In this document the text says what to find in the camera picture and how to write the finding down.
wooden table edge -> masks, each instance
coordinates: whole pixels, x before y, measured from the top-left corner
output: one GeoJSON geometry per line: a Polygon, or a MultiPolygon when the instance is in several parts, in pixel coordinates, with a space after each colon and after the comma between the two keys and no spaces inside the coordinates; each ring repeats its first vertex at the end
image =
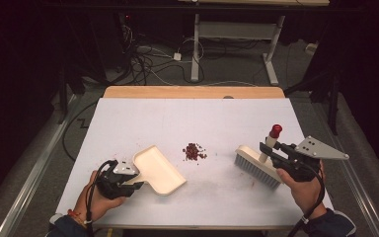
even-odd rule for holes
{"type": "Polygon", "coordinates": [[[279,87],[110,86],[104,98],[281,99],[285,96],[279,87]]]}

white tabletop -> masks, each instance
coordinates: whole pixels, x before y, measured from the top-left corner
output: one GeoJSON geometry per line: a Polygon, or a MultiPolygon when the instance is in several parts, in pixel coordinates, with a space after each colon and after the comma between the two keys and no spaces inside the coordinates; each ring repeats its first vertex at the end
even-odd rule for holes
{"type": "MultiPolygon", "coordinates": [[[[234,165],[235,150],[259,151],[274,124],[279,141],[304,136],[288,99],[100,99],[57,212],[73,208],[93,170],[110,159],[132,162],[156,145],[187,182],[169,196],[144,185],[95,225],[123,228],[274,229],[301,217],[286,185],[271,191],[234,165]],[[190,143],[207,158],[190,161],[190,143]]],[[[328,196],[326,207],[332,208],[328,196]]]]}

wrist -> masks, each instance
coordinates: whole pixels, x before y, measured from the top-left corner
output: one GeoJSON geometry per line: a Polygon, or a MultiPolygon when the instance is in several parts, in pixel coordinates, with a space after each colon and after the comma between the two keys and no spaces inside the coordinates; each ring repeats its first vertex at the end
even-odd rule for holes
{"type": "Polygon", "coordinates": [[[82,212],[78,212],[76,210],[68,209],[67,214],[70,216],[70,218],[72,218],[74,221],[76,221],[76,223],[80,224],[82,227],[84,227],[86,229],[85,218],[84,218],[85,215],[82,214],[82,212]]]}
{"type": "Polygon", "coordinates": [[[312,214],[309,216],[309,219],[315,219],[318,218],[328,212],[325,208],[325,206],[320,203],[312,212],[312,214]]]}

brush handle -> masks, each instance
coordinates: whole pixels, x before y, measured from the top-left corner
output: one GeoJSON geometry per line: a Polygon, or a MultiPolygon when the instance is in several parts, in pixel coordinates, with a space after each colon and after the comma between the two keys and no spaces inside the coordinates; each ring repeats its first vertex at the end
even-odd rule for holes
{"type": "MultiPolygon", "coordinates": [[[[273,146],[275,145],[275,143],[276,143],[276,139],[272,138],[272,137],[267,137],[266,140],[265,140],[265,145],[267,147],[269,147],[269,148],[273,148],[273,146]]],[[[261,163],[265,163],[267,157],[268,156],[265,153],[261,153],[260,162],[261,163]]]]}
{"type": "MultiPolygon", "coordinates": [[[[275,124],[272,127],[272,130],[269,132],[269,135],[266,137],[265,145],[269,148],[273,148],[276,143],[276,140],[279,138],[279,133],[282,131],[282,126],[279,124],[275,124]]],[[[265,153],[261,153],[260,162],[265,163],[267,159],[267,155],[265,153]]]]}

cream dustpan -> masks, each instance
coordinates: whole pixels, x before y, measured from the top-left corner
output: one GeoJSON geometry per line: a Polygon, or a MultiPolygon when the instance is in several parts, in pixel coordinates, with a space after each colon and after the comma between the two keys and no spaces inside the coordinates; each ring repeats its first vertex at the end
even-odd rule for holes
{"type": "Polygon", "coordinates": [[[136,153],[133,163],[140,174],[126,185],[145,182],[156,194],[167,196],[187,181],[154,145],[136,153]]]}

